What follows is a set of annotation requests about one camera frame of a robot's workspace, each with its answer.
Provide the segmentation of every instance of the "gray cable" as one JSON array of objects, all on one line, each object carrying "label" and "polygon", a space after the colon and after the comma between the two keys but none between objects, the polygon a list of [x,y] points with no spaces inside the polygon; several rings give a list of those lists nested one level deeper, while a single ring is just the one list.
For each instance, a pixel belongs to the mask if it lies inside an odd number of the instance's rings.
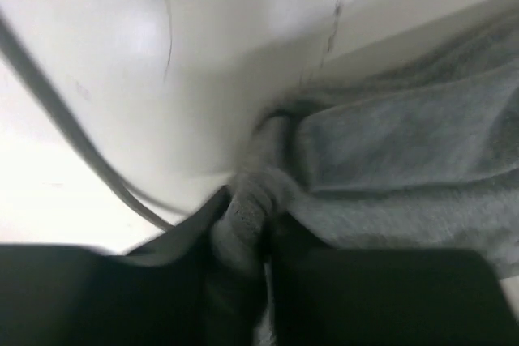
[{"label": "gray cable", "polygon": [[15,34],[7,25],[6,19],[1,11],[0,50],[3,52],[6,60],[18,72],[19,77],[24,81],[24,86],[41,103],[50,119],[62,132],[70,145],[123,203],[145,220],[164,231],[170,229],[171,224],[144,206],[131,192],[137,194],[145,201],[167,211],[183,216],[189,215],[189,213],[184,210],[151,199],[148,195],[135,188],[131,183],[127,182],[115,172],[84,133],[74,115],[67,108],[62,98],[55,92],[50,81],[29,56],[27,50],[20,44]]}]

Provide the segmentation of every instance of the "scratch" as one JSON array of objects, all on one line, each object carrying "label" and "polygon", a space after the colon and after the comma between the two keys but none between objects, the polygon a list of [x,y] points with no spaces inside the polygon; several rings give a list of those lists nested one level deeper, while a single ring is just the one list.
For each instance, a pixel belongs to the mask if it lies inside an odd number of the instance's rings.
[{"label": "scratch", "polygon": [[171,20],[171,2],[169,0],[164,0],[164,3],[165,3],[166,13],[168,15],[168,29],[169,29],[168,61],[165,64],[164,77],[162,79],[162,81],[165,83],[165,79],[166,79],[166,77],[168,75],[168,71],[169,71],[169,64],[171,63],[171,53],[173,51],[173,26],[172,26],[173,22]]},{"label": "scratch", "polygon": [[335,41],[337,38],[337,33],[339,32],[339,19],[341,18],[342,14],[342,1],[336,0],[335,1],[335,8],[333,9],[333,27],[332,27],[332,33],[328,36],[328,42],[326,45],[326,50],[323,53],[323,56],[321,57],[321,63],[320,68],[324,65],[324,60],[326,57],[333,51],[333,47],[335,45]]},{"label": "scratch", "polygon": [[306,83],[310,83],[313,80],[314,72],[310,70],[307,74],[307,70],[303,68],[301,72],[299,73],[299,84],[298,86],[301,87]]},{"label": "scratch", "polygon": [[86,101],[91,101],[90,99],[90,91],[85,88],[82,84],[79,83],[79,81],[75,81],[75,90],[79,93],[83,99]]},{"label": "scratch", "polygon": [[48,186],[52,186],[54,188],[62,188],[63,187],[63,183],[62,182],[46,182],[45,184],[47,184]]}]

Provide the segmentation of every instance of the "black plastic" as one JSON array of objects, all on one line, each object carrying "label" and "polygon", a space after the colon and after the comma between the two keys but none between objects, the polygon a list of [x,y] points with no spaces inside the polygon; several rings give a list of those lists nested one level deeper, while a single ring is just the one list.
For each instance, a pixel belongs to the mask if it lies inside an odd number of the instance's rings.
[{"label": "black plastic", "polygon": [[278,346],[517,345],[491,267],[470,250],[335,250],[272,226]]},{"label": "black plastic", "polygon": [[128,256],[79,247],[0,246],[0,345],[200,344],[208,230],[225,189]]}]

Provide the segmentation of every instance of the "white surface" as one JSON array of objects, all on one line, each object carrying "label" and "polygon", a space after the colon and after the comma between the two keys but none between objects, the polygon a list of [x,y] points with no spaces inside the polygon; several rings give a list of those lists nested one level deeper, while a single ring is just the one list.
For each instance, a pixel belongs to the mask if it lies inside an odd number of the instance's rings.
[{"label": "white surface", "polygon": [[[194,210],[233,169],[266,100],[301,80],[402,62],[485,13],[384,50],[369,45],[485,1],[0,0],[0,8],[109,162],[151,196]],[[0,77],[0,240],[121,251],[156,233],[72,154],[9,71]]]},{"label": "white surface", "polygon": [[114,167],[160,200],[193,208],[187,177],[230,171],[265,100],[316,77],[321,62],[483,0],[340,1],[327,55],[337,0],[0,7]]},{"label": "white surface", "polygon": [[519,276],[509,277],[501,280],[501,288],[504,295],[508,298],[508,303],[519,320]]}]

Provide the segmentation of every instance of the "gray fabric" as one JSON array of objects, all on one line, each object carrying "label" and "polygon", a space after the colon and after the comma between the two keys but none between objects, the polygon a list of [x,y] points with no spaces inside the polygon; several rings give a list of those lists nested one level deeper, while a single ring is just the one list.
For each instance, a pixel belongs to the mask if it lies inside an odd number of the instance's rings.
[{"label": "gray fabric", "polygon": [[[468,247],[518,274],[518,87],[514,12],[399,70],[280,97],[212,230],[217,267],[240,279],[225,287],[264,278],[262,228],[282,211],[337,248]],[[208,344],[251,325],[225,296],[209,275]]]}]

